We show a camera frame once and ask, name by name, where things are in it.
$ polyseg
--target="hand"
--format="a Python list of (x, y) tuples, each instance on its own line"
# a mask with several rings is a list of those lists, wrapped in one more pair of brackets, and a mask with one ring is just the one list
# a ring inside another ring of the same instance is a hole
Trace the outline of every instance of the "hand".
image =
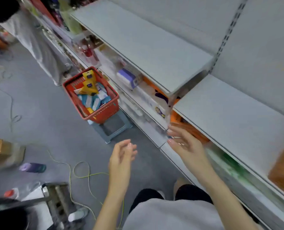
[(136, 144), (130, 143), (130, 139), (115, 144), (109, 161), (109, 188), (108, 196), (125, 197), (130, 179), (131, 162), (135, 159), (138, 151)]
[(181, 157), (188, 170), (204, 187), (212, 183), (217, 174), (213, 170), (201, 142), (186, 130), (169, 125), (167, 134), (179, 137), (169, 139), (171, 148)]

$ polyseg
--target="white shirt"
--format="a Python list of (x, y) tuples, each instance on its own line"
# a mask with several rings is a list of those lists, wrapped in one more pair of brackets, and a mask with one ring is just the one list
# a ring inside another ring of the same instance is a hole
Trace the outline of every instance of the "white shirt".
[(215, 206), (206, 201), (150, 199), (139, 203), (123, 230), (224, 230)]

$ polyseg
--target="purple bottle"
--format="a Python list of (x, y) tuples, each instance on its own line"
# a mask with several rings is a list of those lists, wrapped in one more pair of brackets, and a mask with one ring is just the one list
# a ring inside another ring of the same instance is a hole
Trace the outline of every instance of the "purple bottle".
[(29, 173), (43, 173), (46, 170), (46, 165), (38, 163), (24, 163), (19, 170)]

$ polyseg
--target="left hand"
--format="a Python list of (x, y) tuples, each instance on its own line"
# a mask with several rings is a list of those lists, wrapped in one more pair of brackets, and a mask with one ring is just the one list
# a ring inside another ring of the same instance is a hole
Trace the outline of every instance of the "left hand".
[(131, 162), (138, 151), (136, 144), (130, 139), (116, 143), (109, 161), (109, 188), (108, 195), (123, 199), (130, 179)]

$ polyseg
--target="person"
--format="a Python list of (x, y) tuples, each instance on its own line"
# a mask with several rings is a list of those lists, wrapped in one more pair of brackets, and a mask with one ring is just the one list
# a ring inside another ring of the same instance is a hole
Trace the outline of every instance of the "person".
[(55, 85), (63, 83), (63, 75), (66, 75), (71, 67), (54, 57), (43, 37), (33, 27), (26, 10), (20, 8), (17, 0), (0, 0), (0, 25), (21, 42)]
[[(235, 195), (213, 170), (199, 140), (178, 127), (169, 126), (168, 144), (208, 192), (178, 180), (175, 201), (164, 200), (152, 189), (135, 198), (123, 230), (193, 229), (258, 230)], [(109, 161), (109, 187), (93, 230), (116, 229), (117, 216), (129, 185), (130, 166), (137, 154), (130, 139), (117, 143)]]

